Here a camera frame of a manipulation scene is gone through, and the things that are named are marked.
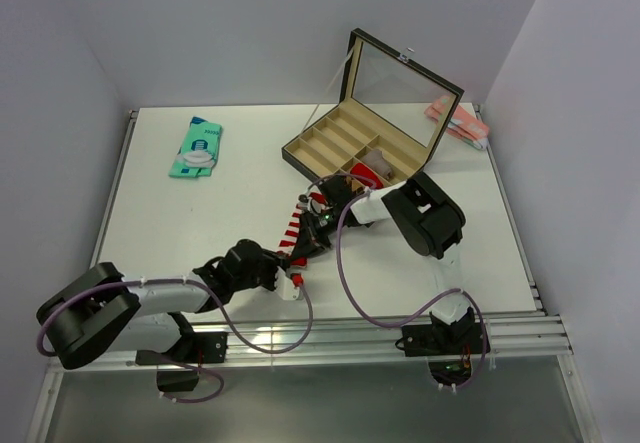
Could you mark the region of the red white striped santa sock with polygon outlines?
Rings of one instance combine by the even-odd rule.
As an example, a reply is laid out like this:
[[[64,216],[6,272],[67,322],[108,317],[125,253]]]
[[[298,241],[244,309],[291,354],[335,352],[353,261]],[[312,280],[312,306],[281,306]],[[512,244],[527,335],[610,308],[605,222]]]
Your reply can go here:
[[[325,197],[314,190],[298,197],[284,236],[278,245],[278,253],[287,257],[291,268],[305,269],[309,259],[320,249],[312,226],[313,217],[324,208],[325,203]]]

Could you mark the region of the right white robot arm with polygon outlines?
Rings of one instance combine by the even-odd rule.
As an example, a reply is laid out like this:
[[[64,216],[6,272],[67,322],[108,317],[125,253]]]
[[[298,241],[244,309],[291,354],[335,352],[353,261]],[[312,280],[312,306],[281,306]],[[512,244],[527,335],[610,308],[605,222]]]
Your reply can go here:
[[[452,353],[466,342],[481,312],[467,292],[446,286],[449,280],[457,282],[461,278],[457,250],[466,217],[434,180],[418,173],[401,183],[382,187],[371,178],[335,173],[311,184],[299,202],[302,210],[290,253],[293,265],[333,248],[343,290],[362,318],[376,326],[392,328],[428,313],[438,349]],[[434,258],[440,271],[436,278],[440,293],[395,323],[376,320],[359,305],[349,288],[342,259],[346,227],[362,227],[383,220],[392,221],[418,255]]]

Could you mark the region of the grey rolled sock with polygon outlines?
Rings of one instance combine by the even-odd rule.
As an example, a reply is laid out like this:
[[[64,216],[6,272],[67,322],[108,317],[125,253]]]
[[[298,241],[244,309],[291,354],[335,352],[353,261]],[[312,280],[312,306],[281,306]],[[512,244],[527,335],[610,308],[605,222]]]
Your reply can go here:
[[[379,149],[372,149],[364,154],[360,160],[363,164],[377,173],[384,179],[391,181],[400,177],[399,173],[393,168],[391,163],[384,157]]]

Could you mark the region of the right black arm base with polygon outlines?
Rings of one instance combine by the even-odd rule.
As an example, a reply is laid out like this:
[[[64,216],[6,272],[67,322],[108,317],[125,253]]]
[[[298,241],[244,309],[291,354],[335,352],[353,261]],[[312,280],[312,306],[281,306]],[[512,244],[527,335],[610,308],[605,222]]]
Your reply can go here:
[[[480,323],[465,320],[447,325],[436,318],[429,324],[403,326],[394,345],[405,357],[426,357],[435,382],[451,390],[472,379],[473,357],[478,356],[481,363],[491,350]]]

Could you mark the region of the black compartment box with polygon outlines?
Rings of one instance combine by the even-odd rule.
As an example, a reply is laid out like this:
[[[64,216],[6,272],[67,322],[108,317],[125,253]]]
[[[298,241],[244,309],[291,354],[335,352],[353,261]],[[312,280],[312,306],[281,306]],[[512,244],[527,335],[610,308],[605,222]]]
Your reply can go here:
[[[281,149],[309,180],[349,172],[380,155],[376,174],[393,185],[433,159],[464,91],[360,28],[320,102]]]

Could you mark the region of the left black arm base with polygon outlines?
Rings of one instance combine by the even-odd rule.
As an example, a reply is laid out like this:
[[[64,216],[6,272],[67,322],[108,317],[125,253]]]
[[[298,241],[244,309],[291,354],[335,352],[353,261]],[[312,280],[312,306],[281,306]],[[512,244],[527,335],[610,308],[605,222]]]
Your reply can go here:
[[[169,313],[176,324],[178,340],[164,352],[139,350],[135,364],[138,366],[173,365],[178,370],[156,371],[156,387],[161,396],[176,403],[195,404],[210,401],[221,395],[225,382],[219,372],[206,368],[206,364],[220,364],[225,361],[228,333],[225,331],[196,332],[186,318],[178,313]],[[190,393],[204,379],[216,381],[217,389],[201,397],[188,398]]]

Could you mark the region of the teal green sock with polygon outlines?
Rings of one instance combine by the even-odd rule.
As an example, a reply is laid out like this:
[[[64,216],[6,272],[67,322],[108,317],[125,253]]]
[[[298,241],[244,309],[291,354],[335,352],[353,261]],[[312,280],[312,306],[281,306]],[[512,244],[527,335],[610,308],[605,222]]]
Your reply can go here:
[[[220,124],[193,117],[168,176],[209,177],[218,161],[222,133]]]

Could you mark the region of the pink sock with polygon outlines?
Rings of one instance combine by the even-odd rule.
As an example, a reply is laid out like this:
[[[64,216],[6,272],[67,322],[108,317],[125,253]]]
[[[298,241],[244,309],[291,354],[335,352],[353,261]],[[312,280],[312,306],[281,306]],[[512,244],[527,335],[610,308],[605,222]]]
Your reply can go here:
[[[450,96],[441,96],[425,109],[424,114],[428,119],[438,122],[448,114],[451,102]],[[476,150],[485,150],[489,143],[489,127],[460,105],[456,106],[449,119],[446,132]]]

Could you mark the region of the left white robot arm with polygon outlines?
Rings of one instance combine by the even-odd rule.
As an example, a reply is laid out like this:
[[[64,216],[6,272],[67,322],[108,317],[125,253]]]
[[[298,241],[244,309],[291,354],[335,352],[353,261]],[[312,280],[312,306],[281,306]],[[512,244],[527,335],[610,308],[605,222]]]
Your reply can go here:
[[[241,291],[275,291],[289,267],[285,253],[249,239],[185,276],[128,280],[114,263],[98,263],[37,310],[36,347],[68,370],[117,351],[183,362],[195,349],[186,314],[222,311]]]

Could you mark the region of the red rolled sock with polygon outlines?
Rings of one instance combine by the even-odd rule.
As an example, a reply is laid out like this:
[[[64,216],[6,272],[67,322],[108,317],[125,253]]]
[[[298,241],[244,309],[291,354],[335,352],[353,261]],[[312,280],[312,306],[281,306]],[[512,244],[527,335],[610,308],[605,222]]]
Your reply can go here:
[[[380,189],[383,187],[383,183],[380,180],[380,178],[377,176],[377,174],[363,163],[356,163],[349,170],[349,173],[358,182],[366,185],[369,188]]]

